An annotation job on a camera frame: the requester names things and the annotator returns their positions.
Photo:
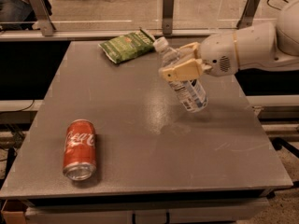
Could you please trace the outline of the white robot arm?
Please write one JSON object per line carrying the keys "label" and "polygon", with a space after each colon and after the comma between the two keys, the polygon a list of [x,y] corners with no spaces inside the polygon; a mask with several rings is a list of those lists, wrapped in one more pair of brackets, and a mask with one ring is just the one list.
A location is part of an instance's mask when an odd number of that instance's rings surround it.
{"label": "white robot arm", "polygon": [[281,9],[276,23],[265,22],[214,34],[199,46],[199,57],[159,70],[167,81],[233,75],[240,70],[292,71],[299,64],[299,0]]}

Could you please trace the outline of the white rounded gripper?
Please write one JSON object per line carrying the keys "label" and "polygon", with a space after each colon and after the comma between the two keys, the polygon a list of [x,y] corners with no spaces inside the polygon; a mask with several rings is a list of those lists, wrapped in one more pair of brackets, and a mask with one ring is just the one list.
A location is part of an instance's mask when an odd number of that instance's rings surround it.
{"label": "white rounded gripper", "polygon": [[166,81],[197,79],[205,71],[213,77],[230,76],[238,71],[234,32],[211,35],[201,47],[198,42],[189,43],[179,47],[178,53],[181,63],[159,69],[160,77]]}

